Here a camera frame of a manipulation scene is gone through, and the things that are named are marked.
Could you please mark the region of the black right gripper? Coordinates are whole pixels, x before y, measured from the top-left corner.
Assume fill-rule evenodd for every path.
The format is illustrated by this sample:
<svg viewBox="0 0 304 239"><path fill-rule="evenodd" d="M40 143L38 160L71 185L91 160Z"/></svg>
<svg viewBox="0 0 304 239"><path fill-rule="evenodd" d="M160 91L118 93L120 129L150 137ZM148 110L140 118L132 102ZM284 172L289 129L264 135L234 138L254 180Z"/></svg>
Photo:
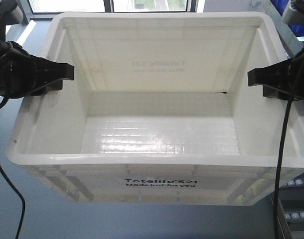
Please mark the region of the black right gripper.
<svg viewBox="0 0 304 239"><path fill-rule="evenodd" d="M289 87L282 87L288 79ZM263 86L263 97L285 101L304 100L304 47L293 58L250 70L247 80L249 87Z"/></svg>

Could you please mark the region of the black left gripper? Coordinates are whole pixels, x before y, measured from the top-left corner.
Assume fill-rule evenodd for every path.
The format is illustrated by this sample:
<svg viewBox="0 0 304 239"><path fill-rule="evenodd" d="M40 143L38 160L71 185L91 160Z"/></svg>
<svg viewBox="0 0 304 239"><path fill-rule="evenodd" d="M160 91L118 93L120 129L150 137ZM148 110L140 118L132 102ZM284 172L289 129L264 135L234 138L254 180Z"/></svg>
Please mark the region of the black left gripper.
<svg viewBox="0 0 304 239"><path fill-rule="evenodd" d="M62 80L74 80L74 66L36 57L16 42L0 40L0 96L43 96L62 90ZM37 83L52 84L38 89Z"/></svg>

